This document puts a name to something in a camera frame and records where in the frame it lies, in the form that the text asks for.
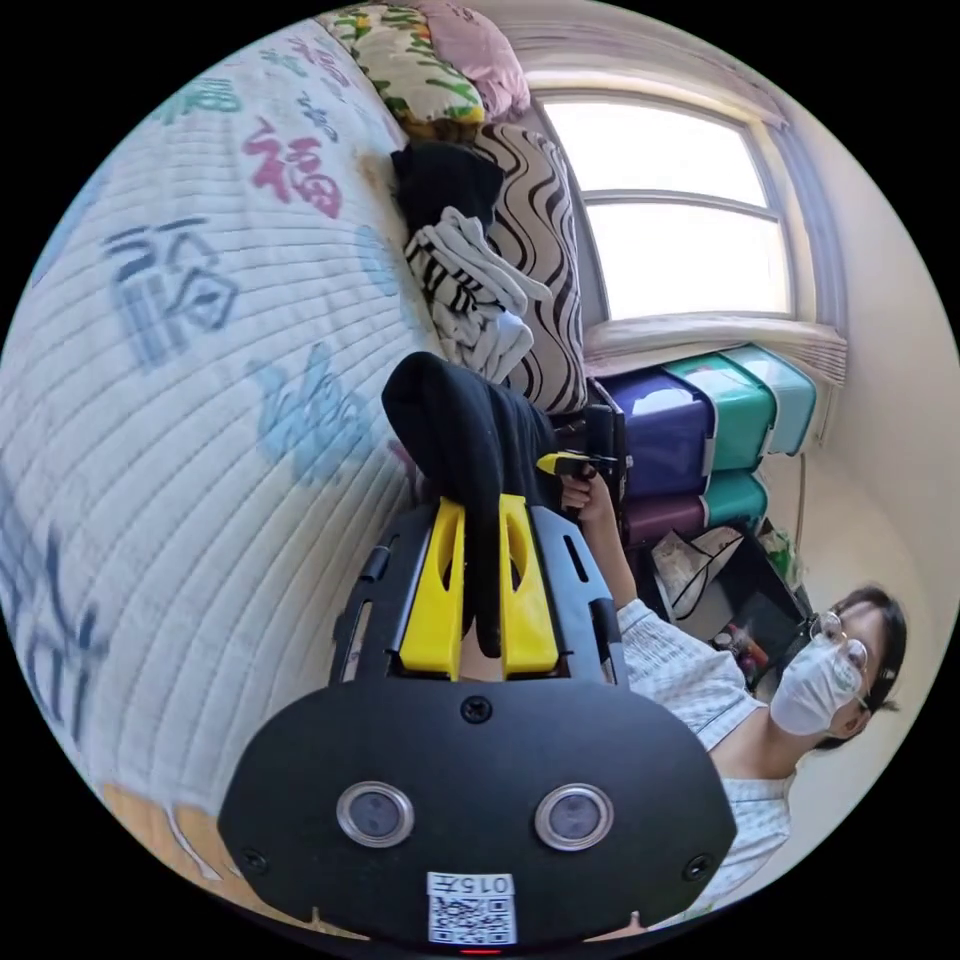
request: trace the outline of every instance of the zebra striped pillow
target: zebra striped pillow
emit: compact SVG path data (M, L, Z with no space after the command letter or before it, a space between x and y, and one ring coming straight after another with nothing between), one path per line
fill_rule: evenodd
M531 301L523 320L533 349L506 383L545 413L574 413L587 403L577 236L566 163L534 130L483 126L474 148L505 172L487 239L511 266L539 280L553 300Z

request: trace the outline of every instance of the yellow clamp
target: yellow clamp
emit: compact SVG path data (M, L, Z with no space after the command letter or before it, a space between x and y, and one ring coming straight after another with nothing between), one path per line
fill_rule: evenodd
M509 494L500 497L500 645L505 680L549 673L560 659L527 504Z
M441 500L400 645L405 670L460 676L464 525L463 507Z

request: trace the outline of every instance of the label sticker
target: label sticker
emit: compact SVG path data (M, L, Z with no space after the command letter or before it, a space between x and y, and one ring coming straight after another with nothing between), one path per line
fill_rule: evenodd
M509 946L517 942L513 876L428 873L431 943Z

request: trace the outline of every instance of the qr code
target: qr code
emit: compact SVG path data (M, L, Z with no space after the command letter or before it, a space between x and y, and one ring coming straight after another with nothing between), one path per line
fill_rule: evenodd
M513 897L430 897L432 943L516 943Z

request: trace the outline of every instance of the pink pillow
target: pink pillow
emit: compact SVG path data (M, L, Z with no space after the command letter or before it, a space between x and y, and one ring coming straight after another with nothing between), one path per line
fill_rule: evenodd
M530 88L510 41L483 14L449 0L398 0L427 18L433 49L480 92L487 120L517 120L530 107Z

